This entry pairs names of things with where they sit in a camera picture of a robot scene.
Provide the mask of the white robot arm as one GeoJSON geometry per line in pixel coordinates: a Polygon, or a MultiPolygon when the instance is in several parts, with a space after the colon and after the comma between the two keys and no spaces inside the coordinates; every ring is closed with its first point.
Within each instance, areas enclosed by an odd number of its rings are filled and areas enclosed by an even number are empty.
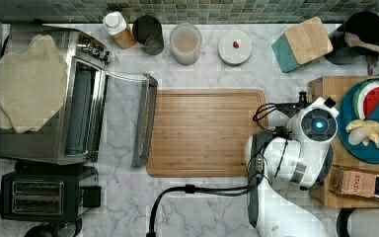
{"type": "Polygon", "coordinates": [[[281,196],[270,182],[277,179],[309,189],[325,180],[339,111],[333,99],[322,97],[303,109],[290,107],[294,111],[282,133],[262,130],[246,143],[249,222],[260,237],[329,237],[315,215],[281,196]]]}

